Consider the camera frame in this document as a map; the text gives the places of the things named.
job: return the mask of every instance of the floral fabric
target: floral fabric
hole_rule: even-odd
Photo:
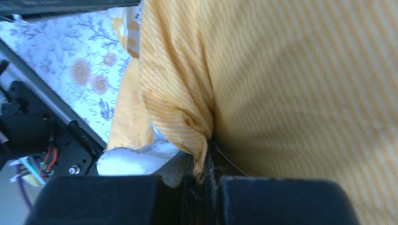
[[[113,28],[112,18],[121,13],[112,9],[40,22],[0,22],[1,39],[105,142],[131,60]],[[138,32],[134,39],[139,42]]]

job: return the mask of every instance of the metal bolt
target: metal bolt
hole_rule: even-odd
[[[80,172],[80,167],[78,165],[74,165],[69,168],[69,174],[78,174]]]

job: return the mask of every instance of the yellow striped fabric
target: yellow striped fabric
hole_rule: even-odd
[[[215,135],[248,175],[334,180],[398,224],[397,36],[394,0],[145,0],[140,94],[197,175]]]

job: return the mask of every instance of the cable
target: cable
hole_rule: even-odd
[[[40,164],[38,163],[36,158],[34,158],[33,156],[28,156],[28,159],[29,159],[30,162],[33,163],[35,169],[39,169],[40,168]]]
[[[15,165],[15,172],[17,174],[16,182],[18,184],[19,191],[21,192],[23,201],[25,202],[25,204],[29,208],[29,210],[31,210],[32,209],[32,203],[30,202],[30,200],[28,198],[28,195],[26,194],[25,188],[23,188],[23,181],[22,181],[22,178],[21,178],[21,175],[20,175],[20,173],[21,173],[21,164]]]
[[[48,148],[48,149],[47,149],[46,157],[45,157],[44,160],[43,160],[43,164],[40,166],[40,168],[39,168],[39,170],[38,170],[38,174],[39,174],[39,176],[42,177],[42,178],[46,178],[46,177],[43,177],[42,172],[43,172],[44,165],[46,164],[46,161],[47,161],[48,157],[50,156],[50,152],[51,152],[51,148]]]
[[[54,157],[53,157],[53,160],[51,161],[50,165],[48,165],[48,167],[47,167],[48,170],[51,169],[51,167],[55,164],[55,162],[57,161],[57,158],[58,158],[58,149],[54,148],[53,151],[54,151]]]

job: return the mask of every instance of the orange flower print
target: orange flower print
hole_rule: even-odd
[[[92,80],[91,85],[95,93],[103,95],[108,89],[108,79],[104,78],[103,76],[96,76]]]
[[[86,60],[76,60],[72,66],[72,79],[78,84],[85,84],[88,82],[90,72],[90,65]]]
[[[104,63],[107,66],[113,66],[116,62],[116,55],[113,53],[109,53],[108,55],[104,56]]]
[[[130,30],[139,30],[139,24],[136,21],[133,21],[127,24],[127,28]]]

